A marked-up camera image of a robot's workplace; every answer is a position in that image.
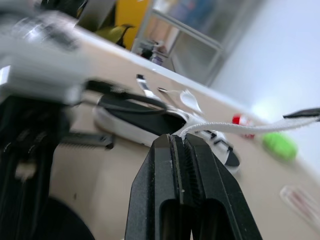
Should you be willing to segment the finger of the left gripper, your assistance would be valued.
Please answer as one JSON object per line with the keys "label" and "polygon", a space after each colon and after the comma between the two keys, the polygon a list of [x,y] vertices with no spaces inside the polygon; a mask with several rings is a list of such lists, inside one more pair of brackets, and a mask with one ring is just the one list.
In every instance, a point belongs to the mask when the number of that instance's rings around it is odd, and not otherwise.
{"label": "finger of the left gripper", "polygon": [[132,96],[123,85],[102,80],[89,80],[86,83],[85,90],[115,96],[117,98],[130,98]]}
{"label": "finger of the left gripper", "polygon": [[111,150],[115,144],[115,136],[109,133],[71,131],[62,138],[60,144],[81,148],[104,148]]}

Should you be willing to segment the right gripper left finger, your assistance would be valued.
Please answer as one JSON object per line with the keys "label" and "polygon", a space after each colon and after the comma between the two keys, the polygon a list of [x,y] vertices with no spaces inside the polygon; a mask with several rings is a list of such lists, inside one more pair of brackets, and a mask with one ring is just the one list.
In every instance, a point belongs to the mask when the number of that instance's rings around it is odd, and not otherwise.
{"label": "right gripper left finger", "polygon": [[161,135],[133,180],[126,240],[188,240],[191,185],[185,148],[177,135]]}

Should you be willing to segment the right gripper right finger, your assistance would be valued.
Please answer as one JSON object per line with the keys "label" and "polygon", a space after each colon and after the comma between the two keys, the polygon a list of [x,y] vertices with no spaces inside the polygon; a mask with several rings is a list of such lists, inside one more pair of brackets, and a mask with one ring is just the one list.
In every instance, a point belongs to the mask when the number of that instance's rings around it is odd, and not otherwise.
{"label": "right gripper right finger", "polygon": [[260,240],[262,235],[233,175],[200,137],[187,134],[185,167],[193,198],[195,240]]}

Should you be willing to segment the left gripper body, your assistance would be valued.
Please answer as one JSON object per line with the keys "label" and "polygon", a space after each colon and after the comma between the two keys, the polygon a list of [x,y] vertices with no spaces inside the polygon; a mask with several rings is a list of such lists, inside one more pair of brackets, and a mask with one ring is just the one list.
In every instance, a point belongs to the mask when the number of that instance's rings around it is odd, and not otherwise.
{"label": "left gripper body", "polygon": [[66,105],[10,96],[0,105],[0,238],[31,240],[46,207]]}

